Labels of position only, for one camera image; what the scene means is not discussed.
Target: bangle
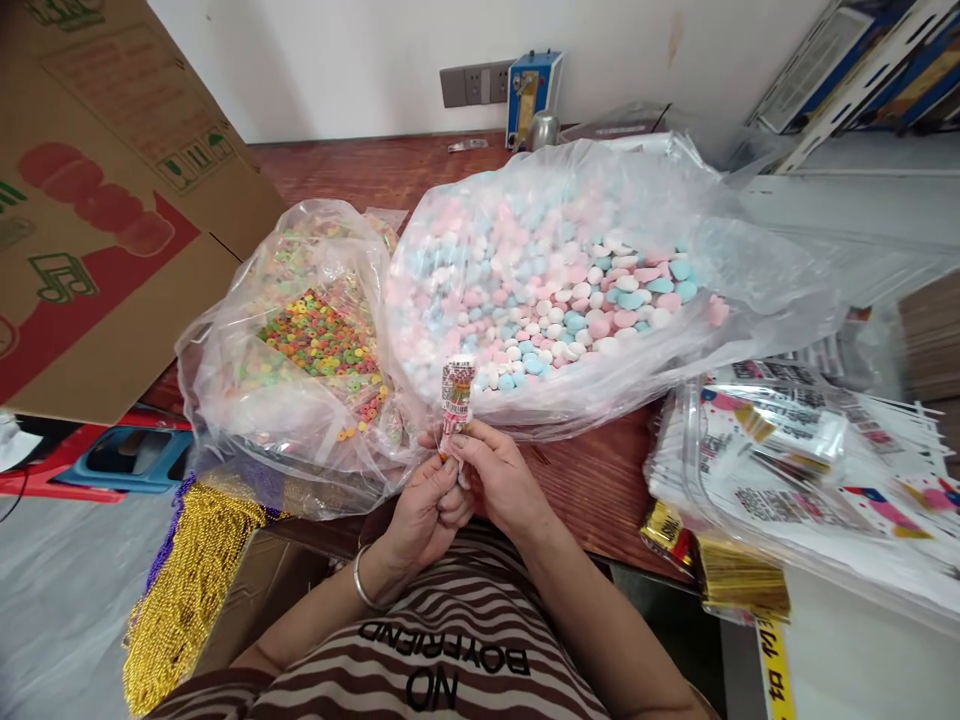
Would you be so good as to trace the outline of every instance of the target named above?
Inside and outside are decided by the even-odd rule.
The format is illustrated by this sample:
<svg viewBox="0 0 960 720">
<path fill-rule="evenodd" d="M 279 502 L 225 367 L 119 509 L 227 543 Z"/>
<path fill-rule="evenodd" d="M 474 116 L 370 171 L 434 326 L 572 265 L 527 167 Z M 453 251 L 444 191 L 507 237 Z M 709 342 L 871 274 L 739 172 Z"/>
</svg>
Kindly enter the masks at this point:
<svg viewBox="0 0 960 720">
<path fill-rule="evenodd" d="M 357 594 L 360 596 L 360 599 L 363 600 L 363 604 L 366 605 L 371 610 L 376 610 L 377 612 L 386 612 L 393 604 L 390 605 L 377 605 L 367 593 L 363 590 L 363 585 L 360 584 L 360 558 L 363 557 L 363 554 L 370 548 L 369 545 L 364 545 L 360 548 L 360 552 L 357 553 L 357 558 L 353 561 L 353 584 L 357 586 Z"/>
</svg>

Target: blue stool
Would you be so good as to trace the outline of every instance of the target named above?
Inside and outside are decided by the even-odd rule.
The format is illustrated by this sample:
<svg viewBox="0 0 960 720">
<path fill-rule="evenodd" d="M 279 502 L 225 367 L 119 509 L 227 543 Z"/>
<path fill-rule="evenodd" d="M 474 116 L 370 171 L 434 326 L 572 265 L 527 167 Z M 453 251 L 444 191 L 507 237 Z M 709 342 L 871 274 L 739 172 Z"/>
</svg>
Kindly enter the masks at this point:
<svg viewBox="0 0 960 720">
<path fill-rule="evenodd" d="M 91 456 L 97 457 L 96 464 L 104 459 L 129 464 L 130 457 L 120 452 L 121 446 L 134 433 L 145 433 L 140 444 L 133 472 L 119 470 L 94 470 L 90 467 Z M 90 450 L 85 452 L 73 467 L 60 473 L 57 482 L 83 487 L 104 488 L 133 493 L 159 495 L 180 484 L 181 478 L 172 478 L 170 473 L 193 442 L 193 433 L 179 430 L 144 429 L 133 427 L 114 427 L 107 430 Z"/>
</svg>

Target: white floor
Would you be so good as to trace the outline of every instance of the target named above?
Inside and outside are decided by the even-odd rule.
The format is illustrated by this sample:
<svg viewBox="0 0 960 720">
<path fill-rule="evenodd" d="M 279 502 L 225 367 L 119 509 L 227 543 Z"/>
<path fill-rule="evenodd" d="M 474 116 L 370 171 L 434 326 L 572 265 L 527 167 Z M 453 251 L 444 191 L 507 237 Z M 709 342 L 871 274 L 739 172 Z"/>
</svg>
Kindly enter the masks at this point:
<svg viewBox="0 0 960 720">
<path fill-rule="evenodd" d="M 0 524 L 0 718 L 129 717 L 121 641 L 172 498 L 25 498 Z"/>
</svg>

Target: striped shirt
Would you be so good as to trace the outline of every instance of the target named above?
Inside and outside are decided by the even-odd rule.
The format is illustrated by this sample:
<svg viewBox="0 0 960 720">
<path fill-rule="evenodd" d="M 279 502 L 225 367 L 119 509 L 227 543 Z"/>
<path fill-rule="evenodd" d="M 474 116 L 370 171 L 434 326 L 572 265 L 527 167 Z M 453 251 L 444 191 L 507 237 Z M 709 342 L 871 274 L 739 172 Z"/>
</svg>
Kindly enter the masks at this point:
<svg viewBox="0 0 960 720">
<path fill-rule="evenodd" d="M 282 675 L 189 680 L 149 718 L 608 717 L 547 620 L 513 547 L 470 525 L 393 608 L 349 625 Z"/>
</svg>

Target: woman's right hand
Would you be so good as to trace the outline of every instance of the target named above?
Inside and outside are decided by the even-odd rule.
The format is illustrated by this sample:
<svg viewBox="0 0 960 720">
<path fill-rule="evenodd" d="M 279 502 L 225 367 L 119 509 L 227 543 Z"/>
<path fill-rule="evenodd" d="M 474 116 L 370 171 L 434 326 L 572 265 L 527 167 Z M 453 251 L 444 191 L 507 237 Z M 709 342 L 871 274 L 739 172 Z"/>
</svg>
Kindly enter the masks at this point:
<svg viewBox="0 0 960 720">
<path fill-rule="evenodd" d="M 480 505 L 491 522 L 516 543 L 555 515 L 511 437 L 479 420 L 450 438 L 451 452 L 473 466 Z"/>
</svg>

